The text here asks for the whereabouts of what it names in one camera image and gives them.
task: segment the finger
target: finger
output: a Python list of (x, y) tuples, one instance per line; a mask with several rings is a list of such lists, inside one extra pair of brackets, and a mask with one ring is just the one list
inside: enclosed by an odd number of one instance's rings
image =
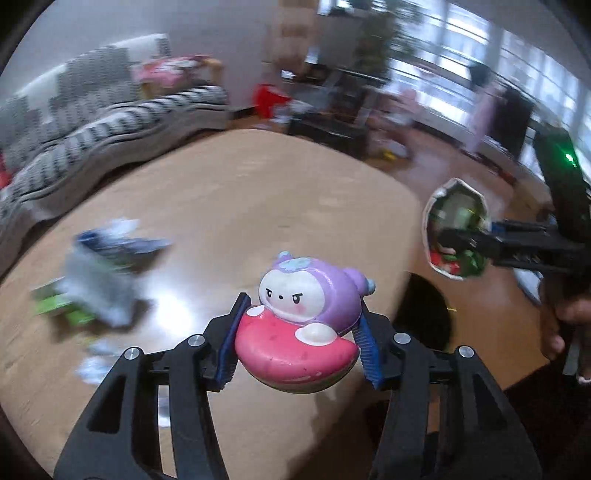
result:
[(591, 297), (587, 294), (556, 307), (558, 318), (567, 323), (591, 323)]
[(558, 330), (560, 330), (560, 324), (554, 311), (546, 303), (540, 306), (540, 328), (554, 333), (558, 333)]
[(560, 335), (556, 335), (555, 333), (549, 335), (542, 334), (540, 351), (548, 360), (555, 360), (563, 350), (564, 339)]
[(588, 361), (584, 365), (579, 366), (579, 375), (585, 380), (591, 380), (591, 364)]

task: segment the human hand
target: human hand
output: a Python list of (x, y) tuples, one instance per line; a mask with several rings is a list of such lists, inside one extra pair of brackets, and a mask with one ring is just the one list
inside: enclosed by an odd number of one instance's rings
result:
[(540, 282), (540, 339), (542, 354), (548, 360), (554, 360), (564, 351), (564, 339), (558, 333), (558, 320), (570, 325), (587, 325), (583, 346), (579, 356), (579, 374), (586, 380), (591, 380), (591, 351), (584, 345), (591, 345), (591, 293), (585, 293), (570, 300), (559, 303), (553, 308), (545, 292), (544, 280)]

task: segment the potted plant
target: potted plant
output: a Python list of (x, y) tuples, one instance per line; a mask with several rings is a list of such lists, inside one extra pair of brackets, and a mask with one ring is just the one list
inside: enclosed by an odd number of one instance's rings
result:
[(407, 0), (374, 1), (361, 24), (353, 68), (376, 77), (387, 76), (391, 58), (415, 55), (420, 40), (407, 31), (422, 22), (421, 8), (414, 3)]

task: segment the sofa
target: sofa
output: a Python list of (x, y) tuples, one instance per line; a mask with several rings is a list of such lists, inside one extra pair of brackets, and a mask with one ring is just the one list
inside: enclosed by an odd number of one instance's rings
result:
[(157, 158), (198, 131), (226, 128), (219, 86), (140, 99), (133, 69), (161, 56), (170, 56), (164, 34), (102, 47), (44, 73), (0, 106), (0, 168), (12, 179), (0, 190), (0, 277), (36, 223), (74, 208), (105, 174)]

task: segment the pink toy base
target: pink toy base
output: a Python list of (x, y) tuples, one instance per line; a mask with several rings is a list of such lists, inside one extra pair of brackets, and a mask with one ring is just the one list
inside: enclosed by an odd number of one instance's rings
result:
[(337, 383), (341, 378), (343, 378), (349, 371), (353, 368), (355, 363), (357, 362), (357, 358), (353, 358), (349, 366), (343, 370), (340, 370), (333, 375), (323, 378), (321, 380), (312, 381), (305, 384), (289, 384), (289, 383), (273, 383), (267, 380), (263, 380), (262, 378), (253, 375), (252, 372), (249, 372), (248, 369), (246, 371), (250, 373), (254, 378), (256, 378), (259, 382), (264, 383), (265, 385), (275, 388), (275, 390), (280, 390), (286, 393), (300, 393), (300, 394), (307, 394), (307, 393), (316, 393), (321, 392), (329, 387), (332, 387), (335, 383)]
[(238, 358), (253, 377), (278, 390), (311, 393), (333, 385), (351, 369), (359, 348), (341, 337), (308, 345), (296, 338), (299, 328), (268, 309), (245, 313), (236, 332)]

